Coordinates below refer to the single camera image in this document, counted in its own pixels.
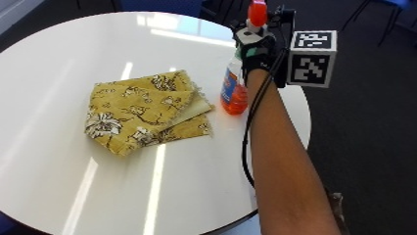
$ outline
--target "black glove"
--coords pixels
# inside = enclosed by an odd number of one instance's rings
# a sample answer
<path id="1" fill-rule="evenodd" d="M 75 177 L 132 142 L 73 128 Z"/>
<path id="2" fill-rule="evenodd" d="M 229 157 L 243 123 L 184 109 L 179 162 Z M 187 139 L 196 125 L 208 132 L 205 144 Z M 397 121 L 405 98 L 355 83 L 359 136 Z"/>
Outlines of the black glove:
<path id="1" fill-rule="evenodd" d="M 271 70 L 276 59 L 276 39 L 265 26 L 259 33 L 253 33 L 247 27 L 243 27 L 244 24 L 239 25 L 240 27 L 232 27 L 235 29 L 232 30 L 239 50 L 237 55 L 243 60 L 243 77 L 247 84 L 248 74 L 252 70 Z"/>

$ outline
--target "folded cloth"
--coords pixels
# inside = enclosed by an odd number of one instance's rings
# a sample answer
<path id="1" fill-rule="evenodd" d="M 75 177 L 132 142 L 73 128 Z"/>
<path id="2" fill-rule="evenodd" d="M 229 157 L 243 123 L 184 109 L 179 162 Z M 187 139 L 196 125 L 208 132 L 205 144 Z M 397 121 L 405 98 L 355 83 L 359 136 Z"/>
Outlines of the folded cloth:
<path id="1" fill-rule="evenodd" d="M 209 134 L 209 110 L 184 70 L 99 83 L 85 133 L 124 157 L 137 148 Z"/>

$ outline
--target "spray bottle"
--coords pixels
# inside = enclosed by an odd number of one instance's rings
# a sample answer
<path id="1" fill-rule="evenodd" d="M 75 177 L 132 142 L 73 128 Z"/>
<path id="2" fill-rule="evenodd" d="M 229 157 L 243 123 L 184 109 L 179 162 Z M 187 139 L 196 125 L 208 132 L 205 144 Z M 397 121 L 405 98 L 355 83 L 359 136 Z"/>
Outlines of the spray bottle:
<path id="1" fill-rule="evenodd" d="M 268 6 L 265 0 L 253 0 L 248 10 L 247 27 L 257 33 L 268 20 Z M 233 58 L 229 61 L 220 102 L 224 110 L 231 115 L 240 115 L 248 108 L 248 90 L 243 81 L 243 61 L 240 58 L 240 48 L 237 48 Z"/>

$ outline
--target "chair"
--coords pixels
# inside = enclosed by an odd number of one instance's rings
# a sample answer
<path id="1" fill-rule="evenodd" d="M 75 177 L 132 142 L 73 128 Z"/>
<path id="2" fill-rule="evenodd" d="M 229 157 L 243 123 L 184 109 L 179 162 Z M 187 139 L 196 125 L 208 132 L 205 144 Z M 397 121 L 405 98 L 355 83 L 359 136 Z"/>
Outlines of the chair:
<path id="1" fill-rule="evenodd" d="M 124 12 L 165 12 L 197 18 L 204 0 L 120 0 Z"/>
<path id="2" fill-rule="evenodd" d="M 363 13 L 364 9 L 367 8 L 367 6 L 369 5 L 371 2 L 376 2 L 376 3 L 383 3 L 388 6 L 392 6 L 392 11 L 391 11 L 391 15 L 389 15 L 389 19 L 388 19 L 388 25 L 381 37 L 381 40 L 379 42 L 379 46 L 381 46 L 388 34 L 391 33 L 396 20 L 403 12 L 403 10 L 408 7 L 409 5 L 409 0 L 365 0 L 360 7 L 356 9 L 356 11 L 353 12 L 352 16 L 349 17 L 348 21 L 345 22 L 341 30 L 344 30 L 349 24 L 349 22 L 353 20 L 353 22 L 356 22 L 360 14 Z"/>
<path id="3" fill-rule="evenodd" d="M 111 2 L 112 2 L 113 11 L 117 12 L 115 0 L 111 0 Z M 81 1 L 80 0 L 77 0 L 77 7 L 79 7 L 79 10 L 81 10 Z"/>
<path id="4" fill-rule="evenodd" d="M 16 226 L 12 219 L 0 212 L 0 235 L 9 231 Z"/>

